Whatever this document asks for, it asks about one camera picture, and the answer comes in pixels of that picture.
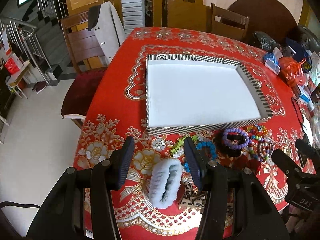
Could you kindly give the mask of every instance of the metal screw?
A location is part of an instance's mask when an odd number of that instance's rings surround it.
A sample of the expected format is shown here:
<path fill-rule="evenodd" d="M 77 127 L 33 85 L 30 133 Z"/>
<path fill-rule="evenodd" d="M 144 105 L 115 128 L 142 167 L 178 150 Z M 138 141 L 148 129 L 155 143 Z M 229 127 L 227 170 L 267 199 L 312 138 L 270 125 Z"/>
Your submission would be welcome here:
<path fill-rule="evenodd" d="M 111 161 L 109 161 L 109 160 L 103 160 L 102 162 L 101 162 L 101 165 L 102 166 L 109 166 L 111 164 Z"/>
<path fill-rule="evenodd" d="M 218 165 L 218 163 L 216 161 L 208 161 L 208 164 L 211 166 L 211 167 L 215 167 Z"/>
<path fill-rule="evenodd" d="M 75 168 L 74 167 L 69 167 L 69 168 L 67 168 L 67 173 L 68 174 L 72 174 L 72 173 L 74 173 L 75 172 Z"/>
<path fill-rule="evenodd" d="M 251 171 L 249 168 L 244 168 L 244 169 L 243 169 L 243 172 L 244 172 L 245 174 L 248 174 L 248 175 L 250 175 L 250 174 L 252 173 L 252 171 Z"/>

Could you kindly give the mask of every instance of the red box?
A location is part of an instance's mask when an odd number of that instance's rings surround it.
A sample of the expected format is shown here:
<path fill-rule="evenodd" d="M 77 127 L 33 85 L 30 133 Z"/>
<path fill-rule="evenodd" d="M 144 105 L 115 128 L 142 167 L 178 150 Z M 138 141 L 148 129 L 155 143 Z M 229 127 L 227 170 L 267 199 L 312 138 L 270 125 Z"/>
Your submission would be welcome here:
<path fill-rule="evenodd" d="M 13 58 L 9 58 L 4 66 L 7 68 L 11 75 L 17 73 L 20 70 Z"/>

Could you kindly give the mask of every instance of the black and white striped edge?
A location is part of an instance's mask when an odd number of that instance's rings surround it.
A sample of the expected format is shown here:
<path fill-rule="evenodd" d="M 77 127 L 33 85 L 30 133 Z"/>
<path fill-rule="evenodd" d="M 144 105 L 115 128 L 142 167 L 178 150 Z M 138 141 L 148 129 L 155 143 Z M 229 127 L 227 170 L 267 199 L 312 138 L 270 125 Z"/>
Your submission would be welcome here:
<path fill-rule="evenodd" d="M 233 60 L 233 59 L 219 58 L 219 57 L 185 55 L 185 54 L 147 55 L 147 60 L 160 60 L 160 59 L 207 61 L 207 62 L 216 62 L 216 63 L 239 66 L 241 70 L 244 72 L 247 79 L 250 81 L 250 83 L 254 87 L 257 95 L 259 96 L 264 106 L 264 109 L 267 113 L 267 117 L 253 119 L 253 120 L 239 121 L 239 122 L 228 122 L 228 123 L 208 124 L 208 125 L 192 125 L 192 126 L 177 126 L 177 127 L 148 127 L 148 91 L 147 91 L 147 85 L 146 85 L 147 132 L 149 135 L 201 132 L 201 131 L 208 131 L 208 130 L 220 130 L 220 129 L 233 128 L 233 127 L 242 127 L 242 126 L 248 126 L 248 125 L 254 125 L 254 124 L 266 122 L 271 117 L 273 117 L 273 113 L 272 113 L 272 110 L 270 109 L 269 103 L 264 97 L 258 83 L 254 79 L 254 77 L 250 74 L 250 72 L 247 70 L 247 68 L 240 61 Z"/>

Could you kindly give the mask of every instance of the white louvered shutter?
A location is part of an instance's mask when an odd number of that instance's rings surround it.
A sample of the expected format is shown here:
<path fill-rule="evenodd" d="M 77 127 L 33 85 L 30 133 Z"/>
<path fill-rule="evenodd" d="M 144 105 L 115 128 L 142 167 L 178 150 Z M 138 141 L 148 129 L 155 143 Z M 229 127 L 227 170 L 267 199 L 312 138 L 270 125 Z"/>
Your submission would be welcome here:
<path fill-rule="evenodd" d="M 121 0 L 124 31 L 128 35 L 136 27 L 144 27 L 144 0 Z"/>

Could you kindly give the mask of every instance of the staircase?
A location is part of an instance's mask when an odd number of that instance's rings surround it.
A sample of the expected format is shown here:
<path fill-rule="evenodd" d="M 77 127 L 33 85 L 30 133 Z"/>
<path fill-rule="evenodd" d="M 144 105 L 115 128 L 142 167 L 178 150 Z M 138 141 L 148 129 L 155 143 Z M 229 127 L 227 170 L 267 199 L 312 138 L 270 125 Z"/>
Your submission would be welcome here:
<path fill-rule="evenodd" d="M 75 73 L 60 24 L 67 16 L 66 0 L 35 0 L 23 21 L 0 17 L 0 27 L 7 29 L 11 44 L 20 49 L 24 60 L 33 61 L 40 73 L 34 73 L 36 78 L 28 76 L 31 83 L 45 80 L 57 85 L 61 75 Z"/>

